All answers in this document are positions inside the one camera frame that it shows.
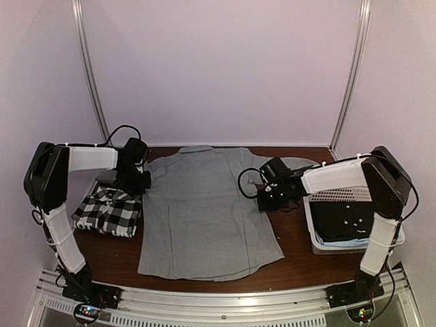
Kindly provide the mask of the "grey long sleeve shirt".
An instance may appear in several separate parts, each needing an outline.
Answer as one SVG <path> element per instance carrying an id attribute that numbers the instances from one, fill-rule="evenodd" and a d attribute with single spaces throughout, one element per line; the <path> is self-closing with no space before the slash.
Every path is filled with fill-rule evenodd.
<path id="1" fill-rule="evenodd" d="M 164 279 L 231 281 L 284 256 L 253 195 L 267 158 L 246 148 L 191 146 L 145 164 L 138 272 Z"/>

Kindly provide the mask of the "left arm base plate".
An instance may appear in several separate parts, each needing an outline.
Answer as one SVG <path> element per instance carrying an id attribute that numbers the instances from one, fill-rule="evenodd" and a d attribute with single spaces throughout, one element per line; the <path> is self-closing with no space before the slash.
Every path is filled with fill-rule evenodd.
<path id="1" fill-rule="evenodd" d="M 94 282 L 81 285 L 77 281 L 67 281 L 62 291 L 66 298 L 102 309 L 117 309 L 121 293 L 122 289 L 119 287 Z"/>

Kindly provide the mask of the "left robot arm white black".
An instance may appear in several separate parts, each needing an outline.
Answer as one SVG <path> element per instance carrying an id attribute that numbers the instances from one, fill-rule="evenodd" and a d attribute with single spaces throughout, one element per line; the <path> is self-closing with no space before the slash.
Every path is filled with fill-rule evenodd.
<path id="1" fill-rule="evenodd" d="M 108 170 L 113 173 L 110 184 L 115 189 L 139 196 L 151 188 L 151 173 L 142 169 L 147 155 L 148 146 L 139 138 L 130 138 L 123 148 L 49 142 L 38 145 L 23 186 L 30 203 L 40 211 L 50 246 L 67 272 L 76 275 L 86 265 L 67 215 L 69 174 Z"/>

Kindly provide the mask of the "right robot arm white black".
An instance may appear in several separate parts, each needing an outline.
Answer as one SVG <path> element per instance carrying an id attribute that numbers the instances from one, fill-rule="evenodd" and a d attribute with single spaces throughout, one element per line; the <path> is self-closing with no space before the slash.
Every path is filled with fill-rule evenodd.
<path id="1" fill-rule="evenodd" d="M 264 191 L 278 203 L 298 201 L 319 192 L 365 188 L 369 191 L 373 227 L 360 263 L 360 276 L 349 286 L 354 300 L 364 300 L 375 290 L 375 280 L 396 245 L 396 238 L 407 216 L 403 210 L 414 191 L 411 177 L 394 155 L 377 146 L 370 153 L 332 163 L 291 169 L 279 157 L 260 167 Z"/>

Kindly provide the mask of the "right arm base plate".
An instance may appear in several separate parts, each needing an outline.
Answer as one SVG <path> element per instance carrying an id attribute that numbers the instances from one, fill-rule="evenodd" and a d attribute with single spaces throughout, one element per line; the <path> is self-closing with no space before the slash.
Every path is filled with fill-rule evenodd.
<path id="1" fill-rule="evenodd" d="M 331 308 L 369 301 L 373 297 L 382 295 L 384 295 L 384 288 L 380 278 L 371 275 L 357 276 L 353 281 L 326 288 L 326 296 Z"/>

